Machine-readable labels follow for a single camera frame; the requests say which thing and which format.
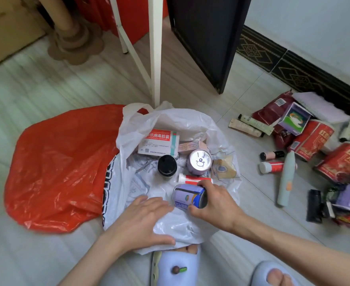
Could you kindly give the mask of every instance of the purple can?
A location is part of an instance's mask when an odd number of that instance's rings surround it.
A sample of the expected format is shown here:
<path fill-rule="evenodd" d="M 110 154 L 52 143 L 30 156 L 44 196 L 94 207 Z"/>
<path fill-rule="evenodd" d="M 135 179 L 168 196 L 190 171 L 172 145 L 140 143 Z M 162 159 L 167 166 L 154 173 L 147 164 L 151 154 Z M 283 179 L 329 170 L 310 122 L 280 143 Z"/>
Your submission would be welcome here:
<path fill-rule="evenodd" d="M 190 205 L 202 209 L 207 205 L 207 191 L 204 187 L 197 185 L 177 185 L 172 193 L 172 200 L 180 209 L 187 210 Z"/>
<path fill-rule="evenodd" d="M 212 166 L 212 156 L 205 149 L 195 149 L 188 156 L 187 168 L 194 175 L 205 174 Z"/>

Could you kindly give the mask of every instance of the white wall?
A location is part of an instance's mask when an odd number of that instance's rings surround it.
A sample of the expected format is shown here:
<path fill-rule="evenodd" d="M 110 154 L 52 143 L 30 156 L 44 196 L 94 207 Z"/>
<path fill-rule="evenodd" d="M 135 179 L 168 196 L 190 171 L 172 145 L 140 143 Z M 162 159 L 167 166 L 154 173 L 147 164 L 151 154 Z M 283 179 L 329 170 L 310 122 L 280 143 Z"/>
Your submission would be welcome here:
<path fill-rule="evenodd" d="M 350 0 L 252 0 L 245 25 L 350 85 Z"/>

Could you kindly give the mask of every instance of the white metal frame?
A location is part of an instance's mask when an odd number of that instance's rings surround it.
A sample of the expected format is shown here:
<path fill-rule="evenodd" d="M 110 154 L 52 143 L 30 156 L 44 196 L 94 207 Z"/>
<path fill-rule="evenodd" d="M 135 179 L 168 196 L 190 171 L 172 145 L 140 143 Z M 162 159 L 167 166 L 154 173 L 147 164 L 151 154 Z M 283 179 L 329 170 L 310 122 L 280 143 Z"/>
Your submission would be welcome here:
<path fill-rule="evenodd" d="M 162 19 L 163 19 L 163 0 L 148 0 L 149 1 L 149 34 L 150 34 L 150 62 L 151 62 L 151 78 L 144 68 L 141 59 L 131 44 L 124 28 L 121 24 L 119 16 L 117 0 L 110 0 L 113 10 L 115 23 L 117 25 L 119 39 L 123 53 L 130 53 L 139 72 L 141 72 L 144 81 L 146 82 L 154 107 L 159 106 L 161 93 L 161 56 L 162 56 Z"/>

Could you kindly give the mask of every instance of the baseboard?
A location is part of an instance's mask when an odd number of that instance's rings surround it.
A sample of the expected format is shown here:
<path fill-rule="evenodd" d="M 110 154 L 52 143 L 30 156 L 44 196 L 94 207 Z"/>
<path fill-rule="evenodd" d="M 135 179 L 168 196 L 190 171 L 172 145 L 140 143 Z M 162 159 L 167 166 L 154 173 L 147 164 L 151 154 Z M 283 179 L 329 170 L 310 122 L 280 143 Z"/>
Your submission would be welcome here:
<path fill-rule="evenodd" d="M 244 26 L 236 51 L 296 91 L 315 91 L 350 114 L 350 85 L 251 28 Z"/>

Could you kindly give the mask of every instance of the floor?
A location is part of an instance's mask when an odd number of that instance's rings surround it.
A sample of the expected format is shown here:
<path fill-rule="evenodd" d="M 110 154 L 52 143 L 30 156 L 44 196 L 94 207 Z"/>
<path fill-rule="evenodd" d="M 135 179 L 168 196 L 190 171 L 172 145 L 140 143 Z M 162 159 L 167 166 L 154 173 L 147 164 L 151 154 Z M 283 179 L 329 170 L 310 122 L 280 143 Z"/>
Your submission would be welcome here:
<path fill-rule="evenodd" d="M 106 103 L 149 103 L 148 90 L 119 39 L 104 35 L 105 50 L 81 66 L 68 66 L 47 55 L 47 38 L 40 39 L 0 64 L 0 285 L 55 285 L 85 254 L 102 232 L 101 221 L 83 224 L 70 235 L 26 231 L 3 208 L 3 187 L 15 143 L 31 124 L 65 111 Z M 135 48 L 149 68 L 149 36 Z M 243 183 L 240 206 L 249 215 L 279 230 L 350 253 L 350 231 L 325 222 L 306 222 L 307 192 L 327 182 L 298 161 L 289 206 L 275 206 L 279 175 L 260 175 L 258 155 L 273 150 L 271 137 L 252 138 L 228 128 L 231 118 L 251 114 L 289 87 L 236 54 L 225 92 L 218 95 L 207 78 L 163 22 L 161 101 L 210 115 L 239 153 Z M 203 245 L 200 285 L 247 285 L 254 266 L 277 260 L 259 247 L 218 232 Z M 102 285 L 148 285 L 150 256 L 128 254 L 106 274 Z M 291 270 L 301 285 L 310 285 Z"/>

